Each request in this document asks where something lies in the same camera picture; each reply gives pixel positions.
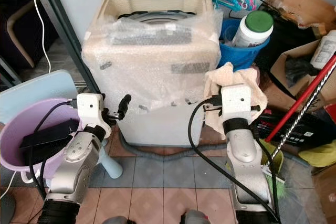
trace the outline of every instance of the yellow cloth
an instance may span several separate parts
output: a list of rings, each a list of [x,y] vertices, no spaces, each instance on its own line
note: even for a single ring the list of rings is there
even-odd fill
[[[299,156],[314,167],[326,167],[336,163],[336,140],[307,151],[299,152]]]

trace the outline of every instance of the green bottle cap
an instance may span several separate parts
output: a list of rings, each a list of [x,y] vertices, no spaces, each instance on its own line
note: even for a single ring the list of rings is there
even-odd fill
[[[273,18],[263,10],[255,10],[247,15],[245,25],[251,31],[264,33],[272,27]]]

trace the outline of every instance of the top-load washing machine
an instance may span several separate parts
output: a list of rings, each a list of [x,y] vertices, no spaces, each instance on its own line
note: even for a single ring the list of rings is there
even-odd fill
[[[190,146],[187,126],[203,100],[205,73],[220,59],[222,16],[212,0],[103,0],[87,33],[82,57],[105,104],[132,95],[119,128],[136,145]],[[204,112],[192,137],[200,139]]]

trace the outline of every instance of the white bottle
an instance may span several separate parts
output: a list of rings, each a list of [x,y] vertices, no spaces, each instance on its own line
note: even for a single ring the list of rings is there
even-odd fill
[[[255,10],[242,18],[232,40],[234,47],[255,47],[264,43],[273,31],[273,18],[267,12]]]
[[[316,69],[322,69],[336,51],[336,30],[331,30],[324,36],[317,47],[310,63]]]

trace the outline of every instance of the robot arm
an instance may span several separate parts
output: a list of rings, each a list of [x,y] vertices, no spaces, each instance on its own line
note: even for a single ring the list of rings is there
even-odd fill
[[[83,131],[77,132],[66,147],[63,160],[51,180],[39,224],[76,223],[90,175],[99,158],[101,142],[111,134],[109,124],[124,117],[130,100],[130,95],[125,96],[118,113],[109,116],[103,107],[103,95],[83,93],[77,96]],[[122,170],[117,162],[115,166]]]
[[[272,200],[266,178],[260,164],[262,149],[253,137],[251,123],[251,90],[244,84],[222,87],[222,120],[227,139],[227,156],[235,178],[253,191],[270,208]],[[232,190],[237,219],[253,223],[252,216],[258,212],[257,223],[267,223],[266,209],[237,185]]]

